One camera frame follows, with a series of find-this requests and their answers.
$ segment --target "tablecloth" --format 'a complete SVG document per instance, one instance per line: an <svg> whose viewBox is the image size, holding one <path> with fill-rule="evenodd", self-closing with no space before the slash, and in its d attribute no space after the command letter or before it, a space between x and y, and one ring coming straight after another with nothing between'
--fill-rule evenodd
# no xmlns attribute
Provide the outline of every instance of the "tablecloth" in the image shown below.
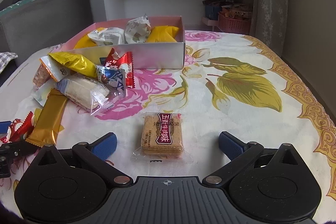
<svg viewBox="0 0 336 224"><path fill-rule="evenodd" d="M65 129L56 147L71 148L114 132L118 146L108 160L134 180L137 176L202 179L229 162L218 148L222 131L268 148L292 143L322 190L314 220L336 220L336 128L307 86L256 38L203 31L186 31L185 38L182 70L135 70L135 89L128 89L127 96L107 112L90 116L68 102L62 119ZM25 118L30 110L41 108L29 94L38 58L47 52L35 53L1 87L0 100L12 104L0 110L3 120ZM134 162L131 156L140 146L145 113L164 111L181 113L184 149L193 161ZM2 203L18 215L13 190L33 158L16 160L12 176L0 180Z"/></svg>

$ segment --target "red logo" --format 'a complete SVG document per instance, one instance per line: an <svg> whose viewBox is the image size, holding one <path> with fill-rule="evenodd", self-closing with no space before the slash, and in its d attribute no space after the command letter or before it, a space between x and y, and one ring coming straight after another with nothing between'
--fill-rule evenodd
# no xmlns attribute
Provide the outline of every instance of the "red logo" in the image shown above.
<svg viewBox="0 0 336 224"><path fill-rule="evenodd" d="M157 144L172 144L173 140L170 135L170 119L171 113L159 113L157 114L160 119L160 132L161 135L157 137Z"/></svg>

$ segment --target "gold ornate border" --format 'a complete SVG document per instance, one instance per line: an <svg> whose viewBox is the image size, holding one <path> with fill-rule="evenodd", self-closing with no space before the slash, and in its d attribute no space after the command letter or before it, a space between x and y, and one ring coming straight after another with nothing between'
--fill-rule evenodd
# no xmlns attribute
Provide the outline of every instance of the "gold ornate border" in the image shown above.
<svg viewBox="0 0 336 224"><path fill-rule="evenodd" d="M308 118L316 128L320 142L314 152L320 152L328 159L328 164L331 167L331 183L327 196L336 200L336 127L333 121L300 77L280 57L259 39L249 35L243 37L252 42L251 47L261 50L259 54L273 61L274 64L269 70L287 80L283 92L302 104L302 113L298 118Z"/></svg>

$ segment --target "metal screw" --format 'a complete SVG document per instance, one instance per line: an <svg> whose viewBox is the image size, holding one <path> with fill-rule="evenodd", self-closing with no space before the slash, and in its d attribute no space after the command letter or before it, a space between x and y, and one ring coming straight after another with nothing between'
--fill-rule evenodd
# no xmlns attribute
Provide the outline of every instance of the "metal screw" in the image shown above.
<svg viewBox="0 0 336 224"><path fill-rule="evenodd" d="M218 183L222 182L222 179L218 176L208 176L208 177L206 177L205 181L207 183L211 183L211 184L218 184Z"/></svg>
<svg viewBox="0 0 336 224"><path fill-rule="evenodd" d="M117 176L114 178L114 182L118 184L126 184L130 181L130 178L127 176Z"/></svg>

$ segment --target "red wrapper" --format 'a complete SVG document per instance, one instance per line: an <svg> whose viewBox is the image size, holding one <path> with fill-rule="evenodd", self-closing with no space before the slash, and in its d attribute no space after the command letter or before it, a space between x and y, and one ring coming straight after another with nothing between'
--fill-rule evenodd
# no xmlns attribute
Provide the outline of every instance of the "red wrapper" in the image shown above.
<svg viewBox="0 0 336 224"><path fill-rule="evenodd" d="M133 89L134 85L134 73L133 73L133 55L132 52L126 52L119 59L115 59L112 54L114 54L114 49L110 51L106 58L105 67L123 69L125 71L126 86Z"/></svg>
<svg viewBox="0 0 336 224"><path fill-rule="evenodd" d="M3 143L25 140L34 129L34 114L29 112L26 119L14 119L9 125L7 135L0 139Z"/></svg>

